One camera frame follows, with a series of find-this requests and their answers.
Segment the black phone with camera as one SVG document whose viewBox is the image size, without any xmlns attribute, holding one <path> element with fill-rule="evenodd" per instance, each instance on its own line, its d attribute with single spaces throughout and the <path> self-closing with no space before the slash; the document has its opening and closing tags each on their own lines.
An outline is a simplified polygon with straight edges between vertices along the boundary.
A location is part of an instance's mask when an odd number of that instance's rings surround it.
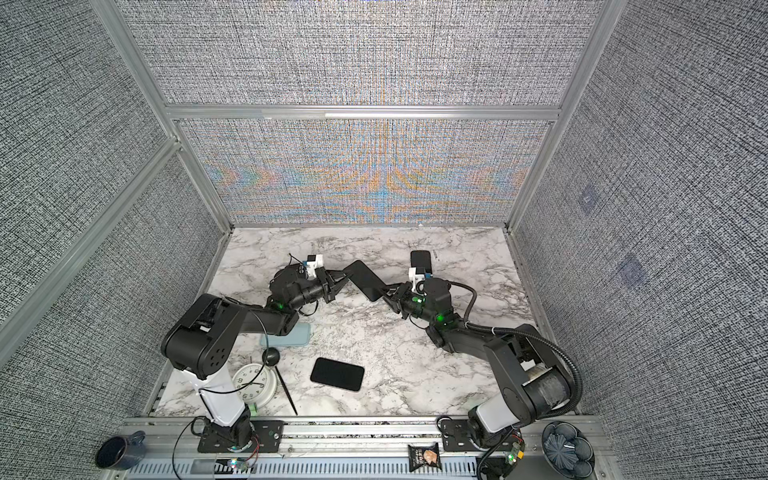
<svg viewBox="0 0 768 480">
<path fill-rule="evenodd" d="M 376 302 L 384 295 L 387 285 L 363 261 L 352 262 L 343 272 L 369 301 Z"/>
</svg>

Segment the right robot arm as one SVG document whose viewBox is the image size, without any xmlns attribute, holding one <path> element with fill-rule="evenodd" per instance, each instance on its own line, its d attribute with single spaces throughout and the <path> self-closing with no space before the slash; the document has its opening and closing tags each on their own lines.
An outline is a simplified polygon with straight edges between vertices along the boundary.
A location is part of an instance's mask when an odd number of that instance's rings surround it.
<svg viewBox="0 0 768 480">
<path fill-rule="evenodd" d="M 477 291 L 460 282 L 425 277 L 379 288 L 380 298 L 406 320 L 424 320 L 432 343 L 488 363 L 499 393 L 470 409 L 472 442 L 487 450 L 538 420 L 573 411 L 583 394 L 574 360 L 528 324 L 507 328 L 469 321 Z"/>
</svg>

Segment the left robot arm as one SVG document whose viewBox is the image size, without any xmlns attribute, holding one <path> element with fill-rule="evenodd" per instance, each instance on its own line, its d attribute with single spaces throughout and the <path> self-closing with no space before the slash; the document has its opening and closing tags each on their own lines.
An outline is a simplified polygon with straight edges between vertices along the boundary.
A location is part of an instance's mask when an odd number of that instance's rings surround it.
<svg viewBox="0 0 768 480">
<path fill-rule="evenodd" d="M 212 423 L 232 430 L 249 413 L 227 367 L 239 335 L 286 336 L 304 315 L 303 307 L 332 302 L 348 281 L 347 273 L 329 270 L 312 256 L 278 270 L 263 305 L 203 294 L 170 328 L 160 351 L 193 385 Z"/>
</svg>

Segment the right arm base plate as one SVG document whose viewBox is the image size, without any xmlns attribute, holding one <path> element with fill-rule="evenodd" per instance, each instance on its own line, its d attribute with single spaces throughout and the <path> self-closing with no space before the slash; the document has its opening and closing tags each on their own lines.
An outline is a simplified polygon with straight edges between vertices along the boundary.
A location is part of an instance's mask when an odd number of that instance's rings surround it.
<svg viewBox="0 0 768 480">
<path fill-rule="evenodd" d="M 468 419 L 440 417 L 436 426 L 442 437 L 445 452 L 482 452 L 497 445 L 509 432 L 510 427 L 496 433 L 486 433 L 470 425 Z"/>
</svg>

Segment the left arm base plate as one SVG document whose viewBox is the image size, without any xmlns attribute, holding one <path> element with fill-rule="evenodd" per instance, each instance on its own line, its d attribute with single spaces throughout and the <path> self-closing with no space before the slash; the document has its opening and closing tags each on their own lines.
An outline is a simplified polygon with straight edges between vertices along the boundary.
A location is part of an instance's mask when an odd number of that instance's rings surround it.
<svg viewBox="0 0 768 480">
<path fill-rule="evenodd" d="M 219 427 L 205 421 L 199 438 L 198 453 L 251 453 L 259 447 L 261 453 L 277 453 L 282 441 L 286 423 L 281 420 L 252 420 L 251 433 L 245 437 L 242 445 L 229 428 Z"/>
</svg>

